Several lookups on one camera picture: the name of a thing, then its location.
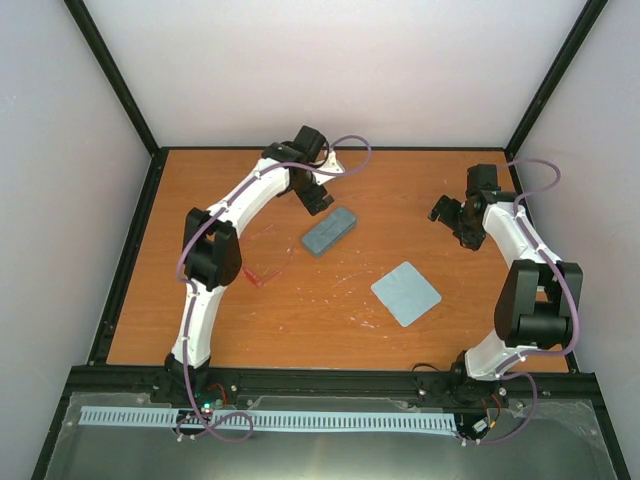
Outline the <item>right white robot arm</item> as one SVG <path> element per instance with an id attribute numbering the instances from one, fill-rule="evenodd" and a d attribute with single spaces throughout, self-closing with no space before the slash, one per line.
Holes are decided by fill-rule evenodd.
<path id="1" fill-rule="evenodd" d="M 545 244 L 527 216 L 526 196 L 503 190 L 498 171 L 490 164 L 470 167 L 464 199 L 443 195 L 429 214 L 466 249 L 492 238 L 508 267 L 493 330 L 450 368 L 447 392 L 464 407 L 493 395 L 508 370 L 529 357 L 568 355 L 580 336 L 583 271 Z"/>

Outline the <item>blue cleaning cloth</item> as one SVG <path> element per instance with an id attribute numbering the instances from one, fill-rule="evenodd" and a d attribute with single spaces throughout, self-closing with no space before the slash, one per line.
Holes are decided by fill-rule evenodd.
<path id="1" fill-rule="evenodd" d="M 401 263 L 374 282 L 371 291 L 404 328 L 442 301 L 440 293 L 409 262 Z"/>

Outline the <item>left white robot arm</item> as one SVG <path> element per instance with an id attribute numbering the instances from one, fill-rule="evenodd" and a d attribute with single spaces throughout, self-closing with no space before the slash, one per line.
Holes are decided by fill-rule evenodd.
<path id="1" fill-rule="evenodd" d="M 310 215 L 326 210 L 333 198 L 324 184 L 343 172 L 325 136 L 303 126 L 294 140 L 265 148 L 249 174 L 217 203 L 189 211 L 176 268 L 186 286 L 185 307 L 165 360 L 172 388 L 184 401 L 197 402 L 207 393 L 213 327 L 222 297 L 242 267 L 244 229 L 271 200 L 290 191 Z"/>

